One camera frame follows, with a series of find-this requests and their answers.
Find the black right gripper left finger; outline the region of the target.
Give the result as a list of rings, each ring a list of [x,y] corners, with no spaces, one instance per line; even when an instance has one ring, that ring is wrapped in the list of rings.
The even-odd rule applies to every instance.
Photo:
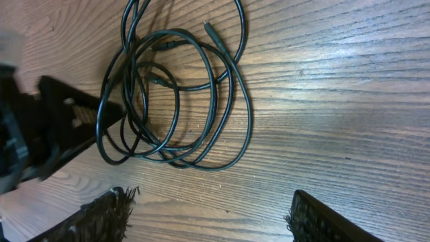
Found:
[[[33,242],[121,242],[132,226],[129,217],[136,204],[138,188],[114,187],[51,229],[32,239]]]

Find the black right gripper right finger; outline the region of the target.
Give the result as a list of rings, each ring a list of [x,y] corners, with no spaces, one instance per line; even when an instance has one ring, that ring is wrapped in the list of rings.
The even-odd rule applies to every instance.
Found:
[[[382,242],[304,190],[296,190],[287,229],[297,242]]]

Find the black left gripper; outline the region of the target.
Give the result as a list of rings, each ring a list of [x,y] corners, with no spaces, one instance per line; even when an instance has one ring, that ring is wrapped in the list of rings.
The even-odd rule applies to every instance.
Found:
[[[45,180],[94,142],[100,99],[50,76],[38,95],[19,90],[14,67],[1,67],[1,193]],[[50,156],[44,162],[44,114]]]

